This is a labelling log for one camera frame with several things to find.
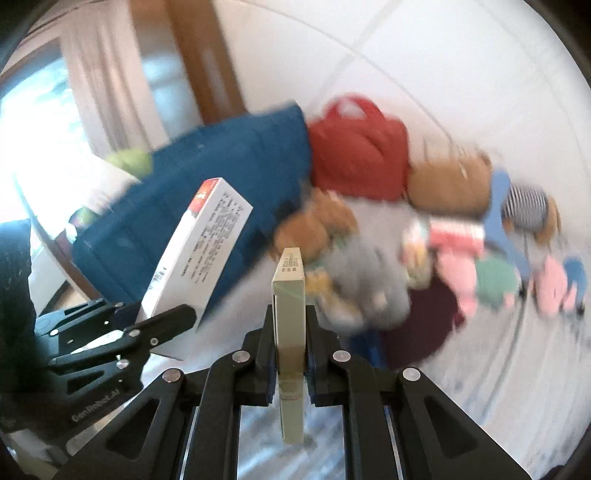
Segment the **pastel tissue packet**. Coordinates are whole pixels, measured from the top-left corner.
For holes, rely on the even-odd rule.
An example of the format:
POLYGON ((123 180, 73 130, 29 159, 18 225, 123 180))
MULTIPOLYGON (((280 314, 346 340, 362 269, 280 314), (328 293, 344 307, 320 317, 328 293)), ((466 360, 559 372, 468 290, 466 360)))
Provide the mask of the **pastel tissue packet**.
POLYGON ((429 249, 429 228, 419 217, 413 218, 403 230, 401 263, 407 272, 410 288, 424 290, 430 287, 433 259, 429 249))

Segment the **window with grid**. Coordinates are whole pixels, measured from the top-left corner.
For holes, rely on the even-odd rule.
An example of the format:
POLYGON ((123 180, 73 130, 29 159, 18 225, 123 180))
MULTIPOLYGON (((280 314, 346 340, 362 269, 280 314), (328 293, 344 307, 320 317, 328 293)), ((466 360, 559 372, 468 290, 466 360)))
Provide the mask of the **window with grid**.
POLYGON ((1 80, 1 219, 26 216, 20 187, 44 228, 60 229, 84 202, 94 160, 66 61, 51 41, 1 80))

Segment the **blue plastic crate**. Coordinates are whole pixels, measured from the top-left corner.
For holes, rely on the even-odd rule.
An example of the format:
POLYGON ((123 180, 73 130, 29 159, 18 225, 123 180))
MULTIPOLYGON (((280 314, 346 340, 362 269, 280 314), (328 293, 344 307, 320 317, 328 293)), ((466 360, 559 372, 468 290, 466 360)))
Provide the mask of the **blue plastic crate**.
POLYGON ((74 264, 112 303, 211 311, 301 207, 311 145, 301 107, 199 127, 77 236, 74 264))

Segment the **dark maroon knitted cloth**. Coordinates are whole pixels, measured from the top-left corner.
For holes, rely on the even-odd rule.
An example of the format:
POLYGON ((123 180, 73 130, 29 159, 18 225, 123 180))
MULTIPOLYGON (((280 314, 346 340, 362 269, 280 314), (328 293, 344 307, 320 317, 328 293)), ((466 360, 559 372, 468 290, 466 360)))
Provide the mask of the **dark maroon knitted cloth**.
POLYGON ((454 292, 439 277, 424 290, 409 290, 411 310, 401 325, 380 331, 384 362, 392 369, 418 365, 465 323, 454 292))

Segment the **white curtain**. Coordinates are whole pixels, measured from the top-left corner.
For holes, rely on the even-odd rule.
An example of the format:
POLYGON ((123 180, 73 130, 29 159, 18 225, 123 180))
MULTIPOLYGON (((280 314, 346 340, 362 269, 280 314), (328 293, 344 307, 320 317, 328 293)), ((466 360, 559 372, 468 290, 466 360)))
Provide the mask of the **white curtain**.
POLYGON ((60 49, 92 151, 168 142, 145 78, 127 1, 83 1, 59 21, 60 49))

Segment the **grey fluffy plush toy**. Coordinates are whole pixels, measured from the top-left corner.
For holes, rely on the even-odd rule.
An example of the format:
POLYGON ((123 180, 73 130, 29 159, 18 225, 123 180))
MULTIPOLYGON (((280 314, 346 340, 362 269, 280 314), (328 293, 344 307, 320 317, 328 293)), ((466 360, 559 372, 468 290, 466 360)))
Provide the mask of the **grey fluffy plush toy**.
POLYGON ((403 324, 411 311, 407 276, 400 264, 390 264, 382 252, 360 236, 353 236, 325 254, 322 267, 332 288, 355 313, 338 328, 356 332, 368 328, 390 330, 403 324))

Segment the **white red medicine box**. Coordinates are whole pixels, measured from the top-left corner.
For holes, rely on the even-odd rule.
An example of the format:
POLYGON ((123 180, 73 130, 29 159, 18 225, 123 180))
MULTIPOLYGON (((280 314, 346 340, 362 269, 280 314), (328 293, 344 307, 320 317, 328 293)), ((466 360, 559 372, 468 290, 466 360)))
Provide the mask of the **white red medicine box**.
POLYGON ((186 304, 197 320, 189 330, 154 347, 153 353, 175 360, 188 356, 189 342, 250 213, 252 205, 224 179, 201 184, 156 266, 137 316, 143 321, 186 304))

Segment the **blue plastic back scratcher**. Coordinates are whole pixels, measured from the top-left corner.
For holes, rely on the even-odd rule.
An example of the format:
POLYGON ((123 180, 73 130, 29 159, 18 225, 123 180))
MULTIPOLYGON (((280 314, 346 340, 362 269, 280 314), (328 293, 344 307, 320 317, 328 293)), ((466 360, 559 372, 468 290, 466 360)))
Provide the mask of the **blue plastic back scratcher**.
POLYGON ((507 260, 514 264, 524 281, 529 281, 532 269, 526 257, 515 248, 508 238, 502 219, 502 207, 511 188, 511 180, 506 170, 495 169, 491 175, 489 206, 482 218, 485 244, 503 252, 507 260))

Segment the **green frog plush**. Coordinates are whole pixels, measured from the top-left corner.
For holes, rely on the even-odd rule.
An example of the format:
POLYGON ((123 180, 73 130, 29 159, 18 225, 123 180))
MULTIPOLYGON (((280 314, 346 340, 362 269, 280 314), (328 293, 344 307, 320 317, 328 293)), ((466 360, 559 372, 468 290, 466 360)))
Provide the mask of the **green frog plush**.
POLYGON ((77 232, 87 229, 152 171, 152 156, 140 149, 114 151, 104 159, 93 156, 83 175, 82 206, 71 215, 68 223, 77 232))

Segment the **red toy suitcase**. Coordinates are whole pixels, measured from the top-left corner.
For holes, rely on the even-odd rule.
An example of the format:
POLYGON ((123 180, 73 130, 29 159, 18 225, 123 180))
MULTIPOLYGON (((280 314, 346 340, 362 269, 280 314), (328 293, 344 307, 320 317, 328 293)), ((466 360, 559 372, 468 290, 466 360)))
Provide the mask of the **red toy suitcase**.
POLYGON ((388 202, 405 195, 410 171, 407 127, 369 98, 335 98, 322 117, 308 123, 308 138, 315 187, 388 202))

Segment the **pink pig plush green shirt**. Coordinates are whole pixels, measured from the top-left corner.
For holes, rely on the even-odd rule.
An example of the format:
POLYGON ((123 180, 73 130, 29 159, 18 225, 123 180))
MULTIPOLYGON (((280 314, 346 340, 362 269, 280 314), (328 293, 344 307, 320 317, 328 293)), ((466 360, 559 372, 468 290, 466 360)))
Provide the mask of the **pink pig plush green shirt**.
POLYGON ((475 257, 441 249, 436 255, 435 269, 456 295, 466 319, 476 314, 481 303, 495 309, 511 308, 522 291, 519 270, 499 255, 475 257))

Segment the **pink tissue pack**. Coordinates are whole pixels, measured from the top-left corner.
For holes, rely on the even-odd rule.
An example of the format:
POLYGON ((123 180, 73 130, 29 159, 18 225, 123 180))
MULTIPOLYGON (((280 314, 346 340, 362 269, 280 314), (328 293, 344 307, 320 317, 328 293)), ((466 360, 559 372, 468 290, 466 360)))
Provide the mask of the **pink tissue pack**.
POLYGON ((481 223, 432 217, 429 222, 429 246, 448 248, 480 256, 485 250, 485 230, 481 223))

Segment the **small brown plush bear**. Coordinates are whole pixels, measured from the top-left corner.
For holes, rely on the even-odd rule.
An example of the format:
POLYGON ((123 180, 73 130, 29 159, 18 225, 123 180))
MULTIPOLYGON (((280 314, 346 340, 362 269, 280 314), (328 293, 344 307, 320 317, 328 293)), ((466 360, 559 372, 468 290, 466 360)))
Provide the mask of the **small brown plush bear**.
POLYGON ((329 249, 335 237, 358 232, 358 220, 342 197, 334 191, 314 188, 307 205, 276 228, 270 257, 279 261, 284 249, 298 248, 304 263, 311 263, 329 249))

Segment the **pink pig plush blue shirt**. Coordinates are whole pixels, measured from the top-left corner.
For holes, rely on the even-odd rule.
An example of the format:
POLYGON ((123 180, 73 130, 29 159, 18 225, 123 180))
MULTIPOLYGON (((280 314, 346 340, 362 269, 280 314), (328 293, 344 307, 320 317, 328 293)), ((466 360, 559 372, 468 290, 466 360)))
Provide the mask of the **pink pig plush blue shirt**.
POLYGON ((559 260, 547 256, 533 276, 532 287, 536 307, 541 315, 584 315, 588 278, 580 258, 559 260))

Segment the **wooden door frame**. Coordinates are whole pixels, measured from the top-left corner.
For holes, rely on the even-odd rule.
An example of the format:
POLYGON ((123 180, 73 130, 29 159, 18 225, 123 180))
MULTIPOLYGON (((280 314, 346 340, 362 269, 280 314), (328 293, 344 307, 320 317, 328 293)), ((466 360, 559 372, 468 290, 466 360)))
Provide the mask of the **wooden door frame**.
POLYGON ((144 76, 165 132, 246 112, 211 1, 131 1, 144 76))

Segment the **thin cream cardboard box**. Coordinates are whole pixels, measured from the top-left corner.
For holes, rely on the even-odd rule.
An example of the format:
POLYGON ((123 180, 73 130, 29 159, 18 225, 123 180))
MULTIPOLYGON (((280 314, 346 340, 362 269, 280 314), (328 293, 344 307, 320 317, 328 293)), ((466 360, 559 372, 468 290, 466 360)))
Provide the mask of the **thin cream cardboard box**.
POLYGON ((283 441, 304 440, 305 284, 301 250, 286 248, 271 283, 283 441))

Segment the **large brown plush dog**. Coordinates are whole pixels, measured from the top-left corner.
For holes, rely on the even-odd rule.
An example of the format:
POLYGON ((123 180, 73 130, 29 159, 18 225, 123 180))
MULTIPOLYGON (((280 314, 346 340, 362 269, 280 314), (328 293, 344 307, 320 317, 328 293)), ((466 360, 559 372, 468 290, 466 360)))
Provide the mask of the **large brown plush dog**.
MULTIPOLYGON (((444 216, 479 218, 490 203, 493 166, 484 152, 466 157, 440 157, 415 164, 409 173, 407 198, 416 209, 444 216)), ((502 202, 501 216, 507 232, 531 234, 547 245, 561 231, 555 199, 543 189, 513 183, 502 202)))

